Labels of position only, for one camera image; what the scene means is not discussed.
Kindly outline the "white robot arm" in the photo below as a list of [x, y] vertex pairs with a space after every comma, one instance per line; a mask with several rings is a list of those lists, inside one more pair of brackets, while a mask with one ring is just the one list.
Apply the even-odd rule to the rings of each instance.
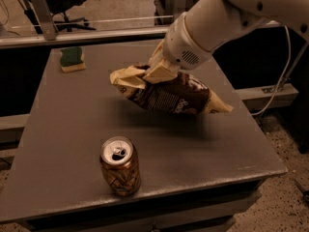
[[223, 44], [271, 20], [309, 40], [309, 0], [199, 0], [171, 24], [144, 79], [159, 83], [196, 69]]

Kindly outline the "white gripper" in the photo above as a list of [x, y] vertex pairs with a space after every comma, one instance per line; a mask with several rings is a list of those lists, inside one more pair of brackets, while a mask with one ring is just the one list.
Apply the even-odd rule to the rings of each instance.
[[204, 14], [182, 13], [154, 50], [143, 79], [152, 84], [169, 81], [178, 76], [180, 68], [194, 70], [210, 59], [212, 52], [206, 49], [203, 36], [206, 25]]

